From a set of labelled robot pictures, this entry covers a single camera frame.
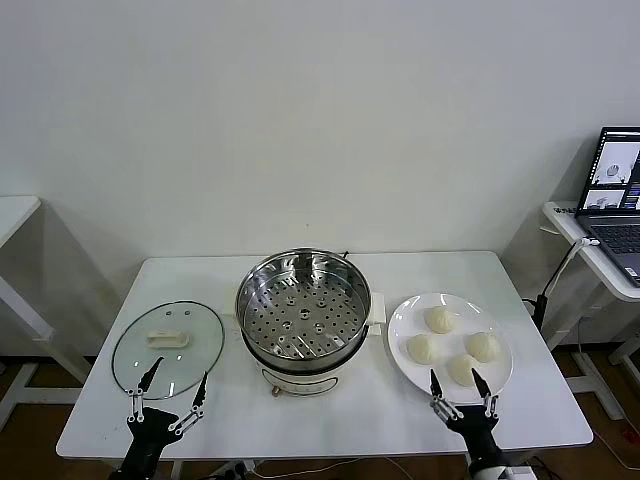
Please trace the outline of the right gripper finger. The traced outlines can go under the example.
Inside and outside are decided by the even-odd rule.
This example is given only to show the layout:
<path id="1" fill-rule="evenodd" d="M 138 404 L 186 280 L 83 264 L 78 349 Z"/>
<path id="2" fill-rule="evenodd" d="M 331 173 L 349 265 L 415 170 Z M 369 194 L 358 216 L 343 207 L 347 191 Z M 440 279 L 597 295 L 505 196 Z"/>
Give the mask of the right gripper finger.
<path id="1" fill-rule="evenodd" d="M 430 406 L 441 420 L 460 420 L 463 414 L 444 397 L 443 390 L 434 369 L 430 370 Z"/>
<path id="2" fill-rule="evenodd" d="M 473 375 L 474 383 L 478 390 L 478 393 L 483 400 L 485 416 L 487 418 L 497 418 L 497 404 L 499 396 L 493 395 L 491 393 L 488 383 L 475 368 L 471 369 L 471 373 Z"/>

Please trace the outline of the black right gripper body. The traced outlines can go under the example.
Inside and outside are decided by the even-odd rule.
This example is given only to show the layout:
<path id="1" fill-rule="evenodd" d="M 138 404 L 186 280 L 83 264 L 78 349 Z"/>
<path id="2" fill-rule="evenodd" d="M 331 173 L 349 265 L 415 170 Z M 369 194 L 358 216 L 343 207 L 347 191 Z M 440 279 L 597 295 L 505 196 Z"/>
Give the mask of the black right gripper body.
<path id="1" fill-rule="evenodd" d="M 463 405 L 459 414 L 450 417 L 445 425 L 462 436 L 470 456 L 470 468 L 493 468 L 502 465 L 502 450 L 496 444 L 492 431 L 498 423 L 494 416 L 486 414 L 484 405 Z"/>

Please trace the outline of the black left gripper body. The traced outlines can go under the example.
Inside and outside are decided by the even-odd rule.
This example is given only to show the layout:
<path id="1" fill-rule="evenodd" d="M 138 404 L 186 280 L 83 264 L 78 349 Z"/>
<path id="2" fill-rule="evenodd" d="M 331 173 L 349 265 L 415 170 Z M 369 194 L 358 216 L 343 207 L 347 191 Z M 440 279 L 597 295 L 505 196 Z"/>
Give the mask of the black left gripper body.
<path id="1" fill-rule="evenodd" d="M 121 466 L 108 476 L 109 480 L 152 479 L 163 450 L 181 439 L 175 430 L 169 430 L 179 420 L 177 415 L 151 407 L 144 407 L 142 413 L 142 422 L 127 422 L 133 439 Z"/>

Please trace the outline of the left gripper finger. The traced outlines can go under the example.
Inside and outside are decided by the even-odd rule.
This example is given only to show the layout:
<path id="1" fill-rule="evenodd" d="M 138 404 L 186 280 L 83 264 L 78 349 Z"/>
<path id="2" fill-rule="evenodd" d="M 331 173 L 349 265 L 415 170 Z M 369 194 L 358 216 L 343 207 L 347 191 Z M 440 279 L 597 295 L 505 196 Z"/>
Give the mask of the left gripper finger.
<path id="1" fill-rule="evenodd" d="M 204 372 L 189 411 L 185 415 L 180 417 L 176 422 L 169 425 L 169 432 L 173 432 L 175 435 L 184 435 L 190 428 L 192 428 L 203 418 L 203 406 L 206 399 L 207 379 L 208 373 Z"/>
<path id="2" fill-rule="evenodd" d="M 131 402 L 130 411 L 127 416 L 127 423 L 142 423 L 144 421 L 144 396 L 150 388 L 154 376 L 163 361 L 163 357 L 159 356 L 153 363 L 151 368 L 147 370 L 141 377 L 137 386 L 127 390 L 127 396 Z"/>

